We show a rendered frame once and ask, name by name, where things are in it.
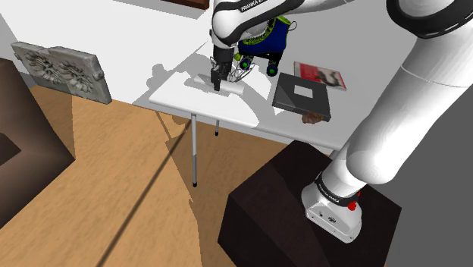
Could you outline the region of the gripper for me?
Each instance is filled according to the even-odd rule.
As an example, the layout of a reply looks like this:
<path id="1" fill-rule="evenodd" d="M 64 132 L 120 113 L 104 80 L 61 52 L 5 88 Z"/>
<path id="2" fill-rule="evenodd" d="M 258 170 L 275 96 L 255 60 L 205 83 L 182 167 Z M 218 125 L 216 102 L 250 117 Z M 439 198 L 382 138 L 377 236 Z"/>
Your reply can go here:
<path id="1" fill-rule="evenodd" d="M 211 69 L 211 83 L 215 91 L 221 90 L 221 81 L 231 70 L 234 48 L 222 49 L 213 47 L 214 66 Z"/>

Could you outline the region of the white flat remote control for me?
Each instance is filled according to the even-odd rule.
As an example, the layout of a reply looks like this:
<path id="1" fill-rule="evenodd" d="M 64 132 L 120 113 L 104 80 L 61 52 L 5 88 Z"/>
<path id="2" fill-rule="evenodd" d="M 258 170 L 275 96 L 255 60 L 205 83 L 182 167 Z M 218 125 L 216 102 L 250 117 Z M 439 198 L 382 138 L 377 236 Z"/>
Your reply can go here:
<path id="1" fill-rule="evenodd" d="M 212 90 L 215 90 L 215 85 L 211 82 L 211 78 L 208 75 L 197 74 L 193 78 L 193 80 L 198 84 L 206 85 L 210 87 Z M 225 80 L 222 80 L 219 86 L 220 92 L 233 93 L 240 96 L 243 94 L 244 89 L 245 87 L 243 85 L 240 85 L 238 83 L 228 82 Z"/>

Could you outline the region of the white table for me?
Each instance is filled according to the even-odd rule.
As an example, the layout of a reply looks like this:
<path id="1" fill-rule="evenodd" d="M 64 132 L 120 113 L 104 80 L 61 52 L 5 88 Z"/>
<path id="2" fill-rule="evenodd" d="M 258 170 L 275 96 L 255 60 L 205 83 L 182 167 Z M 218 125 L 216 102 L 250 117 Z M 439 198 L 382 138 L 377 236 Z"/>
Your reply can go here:
<path id="1" fill-rule="evenodd" d="M 356 128 L 359 116 L 343 109 L 347 95 L 339 90 L 327 92 L 330 121 L 304 124 L 299 114 L 272 105 L 276 84 L 263 83 L 259 71 L 243 80 L 244 91 L 240 95 L 215 92 L 196 83 L 196 75 L 206 74 L 210 69 L 211 48 L 211 43 L 204 39 L 156 46 L 153 55 L 158 63 L 147 81 L 151 107 L 189 119 L 191 150 L 196 149 L 197 122 L 279 143 L 298 140 L 322 152 L 341 149 Z"/>

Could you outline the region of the blue and green roller skate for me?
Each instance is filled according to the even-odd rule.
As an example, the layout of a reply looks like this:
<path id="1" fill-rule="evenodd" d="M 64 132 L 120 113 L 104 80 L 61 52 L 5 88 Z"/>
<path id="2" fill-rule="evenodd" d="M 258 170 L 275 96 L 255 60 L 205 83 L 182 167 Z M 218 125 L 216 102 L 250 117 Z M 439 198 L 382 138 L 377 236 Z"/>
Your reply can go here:
<path id="1" fill-rule="evenodd" d="M 233 58 L 242 69 L 246 69 L 255 57 L 267 59 L 266 74 L 269 77 L 276 76 L 292 25 L 296 29 L 297 22 L 282 16 L 269 20 L 262 34 L 238 42 L 238 53 Z"/>

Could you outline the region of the dark grey square box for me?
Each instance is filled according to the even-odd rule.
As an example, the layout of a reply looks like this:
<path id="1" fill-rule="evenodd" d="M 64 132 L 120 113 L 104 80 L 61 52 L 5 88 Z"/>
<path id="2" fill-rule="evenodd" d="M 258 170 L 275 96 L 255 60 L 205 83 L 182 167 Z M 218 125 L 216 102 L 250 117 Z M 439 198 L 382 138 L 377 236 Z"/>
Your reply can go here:
<path id="1" fill-rule="evenodd" d="M 331 119 L 327 86 L 285 73 L 279 74 L 272 106 L 300 115 L 313 112 L 326 122 Z"/>

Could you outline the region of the red and white book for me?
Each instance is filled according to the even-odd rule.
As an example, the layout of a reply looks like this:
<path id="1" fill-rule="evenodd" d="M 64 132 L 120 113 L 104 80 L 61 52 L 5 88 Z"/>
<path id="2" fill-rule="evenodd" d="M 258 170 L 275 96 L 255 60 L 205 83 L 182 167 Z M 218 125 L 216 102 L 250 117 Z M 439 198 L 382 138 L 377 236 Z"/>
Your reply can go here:
<path id="1" fill-rule="evenodd" d="M 298 61 L 293 63 L 294 75 L 303 79 L 323 83 L 330 88 L 347 91 L 346 84 L 339 71 L 322 68 Z"/>

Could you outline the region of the dark robot stand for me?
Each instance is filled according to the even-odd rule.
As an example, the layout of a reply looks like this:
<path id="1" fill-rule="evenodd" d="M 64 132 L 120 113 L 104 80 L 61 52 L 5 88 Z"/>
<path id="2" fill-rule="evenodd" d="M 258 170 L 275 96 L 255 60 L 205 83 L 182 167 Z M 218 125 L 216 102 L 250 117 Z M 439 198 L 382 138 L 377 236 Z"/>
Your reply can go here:
<path id="1" fill-rule="evenodd" d="M 302 189 L 330 162 L 293 141 L 229 194 L 218 243 L 236 267 L 384 267 L 402 209 L 374 188 L 361 191 L 352 243 L 306 218 Z"/>

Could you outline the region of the grey carved stone relief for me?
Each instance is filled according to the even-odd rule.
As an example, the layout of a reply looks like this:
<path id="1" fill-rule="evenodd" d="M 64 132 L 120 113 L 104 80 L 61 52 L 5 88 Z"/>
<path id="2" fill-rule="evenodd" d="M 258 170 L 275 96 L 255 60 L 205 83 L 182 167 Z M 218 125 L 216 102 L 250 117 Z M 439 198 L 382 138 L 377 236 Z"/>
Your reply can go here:
<path id="1" fill-rule="evenodd" d="M 26 42 L 14 42 L 11 47 L 38 85 L 106 105 L 111 103 L 105 73 L 96 55 Z"/>

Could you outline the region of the dark brown furniture block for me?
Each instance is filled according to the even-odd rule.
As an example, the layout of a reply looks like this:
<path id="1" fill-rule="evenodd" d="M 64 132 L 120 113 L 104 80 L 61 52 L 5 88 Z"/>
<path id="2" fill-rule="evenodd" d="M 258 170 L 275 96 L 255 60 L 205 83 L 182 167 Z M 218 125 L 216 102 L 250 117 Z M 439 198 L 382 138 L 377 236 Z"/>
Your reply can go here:
<path id="1" fill-rule="evenodd" d="M 0 228 L 72 162 L 14 63 L 0 58 Z"/>

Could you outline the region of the brown wall picture frame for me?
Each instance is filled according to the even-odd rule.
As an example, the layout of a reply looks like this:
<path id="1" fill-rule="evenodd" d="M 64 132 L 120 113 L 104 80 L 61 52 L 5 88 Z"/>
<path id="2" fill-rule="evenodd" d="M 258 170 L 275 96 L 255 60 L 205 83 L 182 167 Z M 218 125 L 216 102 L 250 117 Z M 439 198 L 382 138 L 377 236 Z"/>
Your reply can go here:
<path id="1" fill-rule="evenodd" d="M 198 8 L 201 10 L 206 10 L 209 8 L 209 0 L 162 0 L 165 2 L 174 3 L 177 5 L 187 6 L 191 8 Z"/>

